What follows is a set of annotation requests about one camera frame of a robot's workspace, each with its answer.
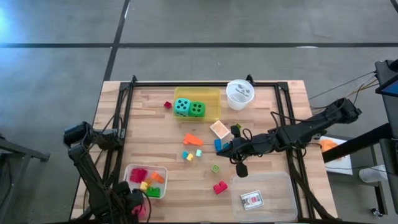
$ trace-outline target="green block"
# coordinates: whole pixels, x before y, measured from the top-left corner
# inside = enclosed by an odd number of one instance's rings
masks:
[[[193,117],[204,117],[206,111],[206,106],[204,103],[196,101],[191,102],[189,105],[189,116]]]
[[[217,173],[220,170],[220,167],[218,167],[218,165],[214,164],[213,167],[211,167],[211,171],[213,171],[214,173]]]
[[[156,187],[156,188],[148,187],[147,195],[148,195],[148,197],[160,198],[160,188],[158,188],[158,187]]]

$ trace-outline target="white cup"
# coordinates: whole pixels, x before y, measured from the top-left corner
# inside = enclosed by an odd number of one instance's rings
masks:
[[[254,88],[246,80],[233,80],[226,86],[227,103],[231,109],[241,110],[253,100]]]

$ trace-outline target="clear plastic container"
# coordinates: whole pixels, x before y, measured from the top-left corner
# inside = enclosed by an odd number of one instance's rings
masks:
[[[233,80],[226,86],[228,106],[233,110],[243,109],[254,98],[254,88],[246,80]]]
[[[264,202],[260,207],[245,210],[241,195],[260,191]],[[238,222],[290,222],[297,217],[297,207],[290,176],[270,172],[235,176],[231,181],[232,208]]]
[[[221,97],[219,88],[211,87],[176,87],[174,91],[174,102],[178,98],[186,98],[193,101],[201,101],[206,106],[205,116],[202,118],[196,117],[184,117],[176,116],[174,117],[182,121],[218,121],[221,116]]]
[[[148,171],[147,178],[150,177],[153,172],[158,173],[159,175],[161,175],[164,178],[164,184],[160,184],[156,181],[152,181],[152,185],[151,185],[151,187],[158,187],[160,189],[160,197],[159,198],[150,197],[150,198],[162,199],[164,197],[164,195],[166,194],[166,188],[167,188],[167,179],[168,179],[167,175],[168,174],[167,174],[166,167],[145,166],[145,165],[137,165],[137,164],[127,165],[126,170],[124,171],[123,180],[127,181],[127,183],[129,184],[130,190],[139,189],[139,187],[141,186],[141,183],[135,183],[135,182],[130,181],[131,171],[134,168],[145,169],[146,171]]]

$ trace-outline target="white plastic cup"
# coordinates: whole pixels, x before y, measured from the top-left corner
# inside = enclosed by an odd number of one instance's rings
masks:
[[[254,98],[254,88],[246,80],[233,80],[226,86],[228,106],[233,110],[241,110]]]
[[[388,180],[386,167],[384,165],[378,165],[372,167],[372,169],[361,169],[359,171],[359,178],[365,183]]]

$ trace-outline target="green dice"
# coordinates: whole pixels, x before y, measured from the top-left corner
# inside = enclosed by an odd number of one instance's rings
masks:
[[[206,106],[204,103],[196,101],[191,102],[189,105],[189,116],[193,117],[204,117]]]

